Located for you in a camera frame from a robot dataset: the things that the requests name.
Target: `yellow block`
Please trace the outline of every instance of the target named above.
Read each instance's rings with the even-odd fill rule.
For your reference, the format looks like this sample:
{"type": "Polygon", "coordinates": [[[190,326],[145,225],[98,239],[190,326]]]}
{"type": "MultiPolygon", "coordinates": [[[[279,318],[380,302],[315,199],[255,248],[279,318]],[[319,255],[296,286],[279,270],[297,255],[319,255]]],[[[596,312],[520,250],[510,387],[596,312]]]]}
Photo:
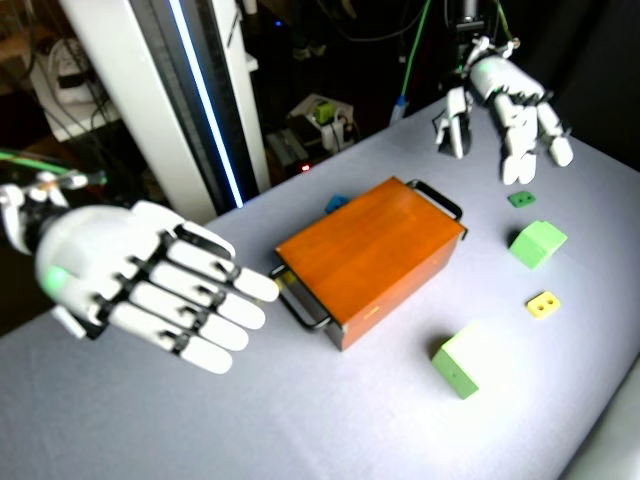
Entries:
{"type": "Polygon", "coordinates": [[[536,318],[545,318],[560,308],[560,300],[551,292],[543,292],[527,303],[527,309],[536,318]]]}

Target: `wooden box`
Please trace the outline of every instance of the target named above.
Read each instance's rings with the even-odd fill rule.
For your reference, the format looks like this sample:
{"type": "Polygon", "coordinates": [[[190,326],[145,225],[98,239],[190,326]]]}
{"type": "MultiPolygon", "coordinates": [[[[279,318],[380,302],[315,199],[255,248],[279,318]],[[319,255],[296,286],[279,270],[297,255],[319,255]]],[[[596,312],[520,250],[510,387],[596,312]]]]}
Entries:
{"type": "Polygon", "coordinates": [[[276,251],[329,312],[327,333],[344,350],[447,264],[466,233],[461,217],[424,183],[390,178],[276,251]]]}

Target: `robotic hand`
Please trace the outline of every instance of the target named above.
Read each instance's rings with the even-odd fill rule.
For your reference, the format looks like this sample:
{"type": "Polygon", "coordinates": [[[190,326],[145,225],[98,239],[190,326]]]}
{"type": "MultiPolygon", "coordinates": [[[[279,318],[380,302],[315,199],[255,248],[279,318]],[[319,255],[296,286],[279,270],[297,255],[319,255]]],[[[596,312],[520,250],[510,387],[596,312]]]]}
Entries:
{"type": "Polygon", "coordinates": [[[535,146],[542,138],[549,146],[551,158],[561,167],[573,160],[573,151],[558,116],[548,103],[550,94],[537,81],[508,58],[514,42],[496,48],[489,37],[473,39],[474,47],[460,69],[461,82],[447,93],[446,115],[440,120],[436,144],[449,148],[462,158],[470,145],[469,112],[472,98],[465,92],[464,80],[496,112],[503,131],[506,156],[502,164],[502,181],[527,184],[536,173],[535,146]]]}
{"type": "Polygon", "coordinates": [[[222,374],[265,322],[252,301],[274,301],[277,285],[235,263],[231,244],[157,204],[69,209],[60,189],[87,175],[39,174],[27,188],[0,186],[13,246],[35,254],[36,278],[53,313],[78,338],[109,325],[222,374]]]}

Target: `blue light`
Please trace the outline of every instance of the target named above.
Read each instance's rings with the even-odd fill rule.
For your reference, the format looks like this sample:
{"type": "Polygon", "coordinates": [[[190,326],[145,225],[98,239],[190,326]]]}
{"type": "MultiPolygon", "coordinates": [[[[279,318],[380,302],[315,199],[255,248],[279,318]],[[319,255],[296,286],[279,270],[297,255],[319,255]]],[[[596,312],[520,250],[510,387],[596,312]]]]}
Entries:
{"type": "Polygon", "coordinates": [[[207,117],[207,121],[209,122],[209,127],[211,128],[211,133],[213,134],[216,148],[218,149],[220,159],[222,160],[224,172],[227,175],[227,180],[229,180],[229,186],[231,187],[233,199],[235,200],[236,206],[238,208],[242,207],[242,196],[240,195],[240,190],[238,189],[236,178],[233,175],[233,169],[231,168],[231,163],[229,162],[229,155],[227,154],[224,142],[222,141],[220,127],[218,126],[218,121],[216,120],[216,116],[213,112],[213,104],[211,102],[211,98],[209,97],[209,92],[207,92],[207,87],[204,83],[204,77],[202,76],[202,71],[200,70],[200,64],[198,63],[196,51],[193,48],[193,42],[191,41],[191,36],[189,35],[189,27],[187,26],[187,21],[184,18],[184,12],[182,11],[180,0],[169,0],[169,5],[171,6],[171,12],[173,13],[173,18],[175,19],[176,26],[178,27],[178,33],[180,34],[180,39],[182,40],[182,46],[184,47],[184,51],[187,54],[189,68],[191,69],[193,79],[196,82],[196,89],[198,90],[200,101],[202,102],[202,106],[204,107],[205,116],[207,117]]]}

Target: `black handle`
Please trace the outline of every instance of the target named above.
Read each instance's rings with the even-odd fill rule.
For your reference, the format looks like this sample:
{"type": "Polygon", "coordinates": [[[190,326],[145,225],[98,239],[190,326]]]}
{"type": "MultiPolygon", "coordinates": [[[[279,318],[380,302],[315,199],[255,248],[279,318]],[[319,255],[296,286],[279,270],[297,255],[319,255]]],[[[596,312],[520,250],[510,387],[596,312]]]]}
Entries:
{"type": "MultiPolygon", "coordinates": [[[[287,269],[287,267],[285,265],[280,265],[276,268],[274,268],[271,273],[269,274],[269,277],[272,278],[273,280],[278,279],[280,273],[287,269]]],[[[318,300],[315,298],[315,296],[309,291],[309,289],[307,289],[305,287],[307,293],[313,297],[313,299],[318,302],[318,300]]],[[[307,331],[309,332],[318,332],[320,330],[323,330],[327,325],[329,325],[332,321],[333,321],[333,317],[331,315],[327,315],[326,317],[318,320],[315,323],[307,323],[304,321],[304,319],[302,318],[302,315],[300,314],[300,311],[296,308],[296,306],[294,305],[295,303],[299,304],[299,308],[304,309],[304,307],[302,306],[302,304],[295,299],[295,295],[293,295],[293,293],[291,293],[290,291],[287,291],[285,289],[280,289],[280,299],[282,300],[282,303],[284,303],[284,306],[287,308],[287,310],[289,310],[289,312],[293,315],[293,318],[296,319],[296,321],[307,331]]]]}
{"type": "MultiPolygon", "coordinates": [[[[462,219],[463,212],[460,206],[458,206],[453,201],[449,200],[447,197],[442,195],[437,190],[433,189],[432,187],[424,183],[422,180],[418,180],[418,179],[411,180],[407,182],[407,186],[413,188],[414,190],[419,191],[420,193],[428,197],[430,200],[433,200],[442,208],[452,213],[456,222],[460,222],[460,220],[462,219]]],[[[465,228],[464,234],[462,235],[462,240],[464,240],[464,237],[466,236],[467,236],[467,229],[465,228]]]]}

